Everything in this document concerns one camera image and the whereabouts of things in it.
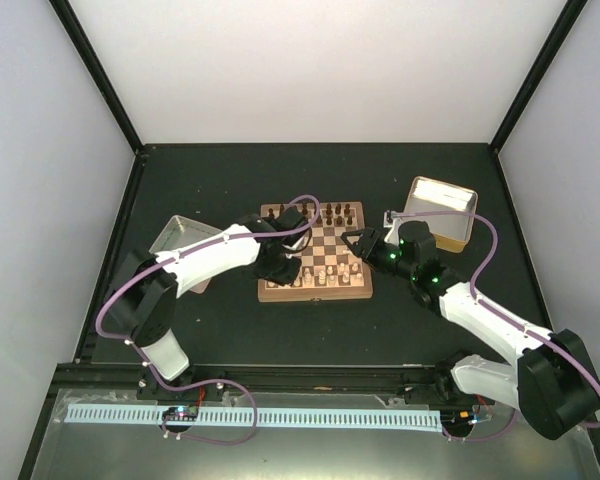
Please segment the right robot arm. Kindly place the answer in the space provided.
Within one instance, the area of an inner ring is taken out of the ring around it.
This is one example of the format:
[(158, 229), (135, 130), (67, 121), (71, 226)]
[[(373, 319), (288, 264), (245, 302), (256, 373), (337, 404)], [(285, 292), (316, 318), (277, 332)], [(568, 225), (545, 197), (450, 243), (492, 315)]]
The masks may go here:
[(474, 279), (463, 280), (442, 262), (426, 222), (399, 214), (394, 229), (394, 237), (364, 228), (341, 238), (355, 257), (407, 280), (423, 307), (469, 331), (502, 359), (469, 355), (437, 374), (441, 400), (487, 397), (519, 412), (550, 440), (576, 426), (600, 427), (600, 381), (578, 335), (535, 325), (483, 295)]

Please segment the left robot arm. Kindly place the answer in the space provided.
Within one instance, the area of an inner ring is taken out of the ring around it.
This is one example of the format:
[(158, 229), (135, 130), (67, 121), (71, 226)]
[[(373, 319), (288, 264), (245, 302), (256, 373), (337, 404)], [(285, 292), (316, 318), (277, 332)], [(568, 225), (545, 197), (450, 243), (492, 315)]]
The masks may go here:
[(173, 399), (194, 388), (190, 362), (173, 332), (176, 301), (193, 287), (238, 267), (259, 279), (288, 285), (301, 261), (291, 255), (311, 223), (291, 208), (279, 218), (249, 215), (225, 230), (175, 250), (134, 254), (119, 272), (95, 321), (97, 333), (134, 347)]

